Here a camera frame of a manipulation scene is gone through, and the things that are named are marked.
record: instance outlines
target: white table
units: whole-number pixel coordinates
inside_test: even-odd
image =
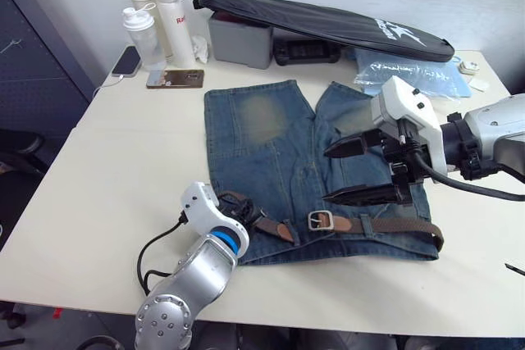
[[[508,95],[479,52],[490,84],[469,99],[434,101],[442,121]],[[222,62],[205,69],[205,89],[147,90],[147,73],[101,89],[0,252],[0,298],[135,313],[144,295],[139,250],[172,226],[189,182],[207,180],[203,94],[297,79],[311,104],[332,80],[351,84],[352,63],[272,65]],[[498,174],[477,184],[524,193]],[[390,334],[525,336],[525,204],[426,182],[433,221],[445,235],[440,259],[350,257],[240,267],[199,318]],[[185,226],[154,244],[144,271],[171,270],[197,238]]]

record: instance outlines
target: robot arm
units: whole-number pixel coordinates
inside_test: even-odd
[[[324,196],[336,204],[367,206],[411,204],[410,185],[424,178],[490,197],[525,201],[510,194],[460,183],[448,178],[449,169],[475,180],[500,170],[525,182],[525,94],[468,112],[464,119],[451,114],[439,125],[430,100],[402,79],[392,77],[371,99],[374,130],[341,139],[325,151],[329,157],[364,154],[381,146],[390,165],[392,183],[359,185]]]
[[[202,236],[161,280],[135,317],[137,350],[186,349],[196,316],[224,291],[249,246],[246,229],[217,209],[209,185],[191,184],[181,199],[188,223]]]

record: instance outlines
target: charging cable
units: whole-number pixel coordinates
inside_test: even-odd
[[[93,100],[96,96],[96,94],[98,93],[98,91],[101,89],[101,88],[107,88],[108,86],[114,86],[116,84],[118,84],[119,82],[121,82],[122,80],[124,79],[124,75],[123,74],[120,74],[118,76],[118,80],[111,83],[111,84],[106,84],[106,85],[100,85],[98,88],[96,88],[94,91],[93,91],[93,96],[91,97],[91,100]]]

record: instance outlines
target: plastic bag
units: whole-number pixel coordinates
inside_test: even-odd
[[[430,97],[469,98],[472,92],[454,61],[416,61],[388,53],[355,48],[358,74],[354,82],[371,96],[396,75]]]

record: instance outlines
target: white logo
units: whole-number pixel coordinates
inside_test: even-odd
[[[393,24],[388,21],[384,20],[378,20],[376,19],[377,26],[379,26],[379,29],[383,31],[386,37],[388,37],[391,40],[397,40],[397,38],[394,36],[394,33],[397,34],[397,37],[401,38],[401,36],[404,34],[406,36],[409,36],[411,39],[417,41],[420,43],[423,47],[426,47],[427,45],[421,41],[421,39],[412,33],[410,29],[402,28],[401,26],[398,26],[396,24]]]

